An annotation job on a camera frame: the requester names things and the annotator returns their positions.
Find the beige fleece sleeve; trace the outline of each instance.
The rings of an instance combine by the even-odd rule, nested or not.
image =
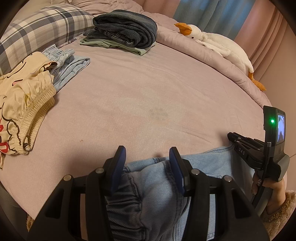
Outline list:
[[[275,213],[268,215],[266,209],[261,215],[261,220],[267,232],[269,234],[270,240],[272,240],[280,230],[285,226],[286,222],[289,220],[290,216],[295,210],[296,206],[296,191],[286,192],[286,201],[283,206]]]

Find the folded dark jeans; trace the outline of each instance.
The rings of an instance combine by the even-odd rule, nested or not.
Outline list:
[[[95,28],[83,35],[96,39],[113,39],[128,47],[148,48],[156,39],[157,25],[149,17],[126,10],[114,10],[94,17]]]

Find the handheld controller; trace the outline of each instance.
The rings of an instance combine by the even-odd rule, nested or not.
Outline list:
[[[285,175],[290,157],[284,153],[286,137],[285,112],[270,106],[263,107],[265,141],[244,137],[235,132],[228,139],[235,144],[234,150],[262,179],[258,192],[251,202],[258,215],[264,211],[272,195],[271,188],[262,186],[265,178],[279,182]]]

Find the blue gripper pad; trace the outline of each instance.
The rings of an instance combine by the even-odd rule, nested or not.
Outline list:
[[[111,170],[113,170],[111,175],[108,177],[110,178],[111,194],[116,192],[118,188],[125,162],[126,162],[126,148],[124,146],[119,146],[110,164],[110,168]]]
[[[176,147],[171,147],[169,152],[170,158],[170,166],[175,178],[175,182],[179,192],[184,195],[185,194],[185,187],[184,187],[184,176],[182,174],[180,165],[178,163],[178,159],[181,158],[179,152],[177,151]]]

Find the folded clothes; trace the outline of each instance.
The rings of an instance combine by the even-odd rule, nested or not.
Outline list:
[[[49,60],[57,62],[57,66],[50,70],[50,74],[54,76],[53,85],[57,92],[90,62],[89,58],[73,55],[74,53],[73,49],[58,49],[55,44],[43,51]]]
[[[126,10],[114,10],[94,17],[95,29],[84,36],[95,39],[113,39],[128,47],[148,48],[156,38],[157,25],[149,17]]]
[[[145,49],[139,49],[136,47],[128,47],[121,43],[118,43],[112,39],[91,39],[89,37],[85,37],[84,39],[80,39],[81,45],[90,45],[90,46],[97,46],[97,47],[103,47],[103,48],[121,48],[125,49],[131,53],[137,54],[142,56],[143,54],[147,53],[148,50],[150,50],[154,45],[155,42],[148,48]]]

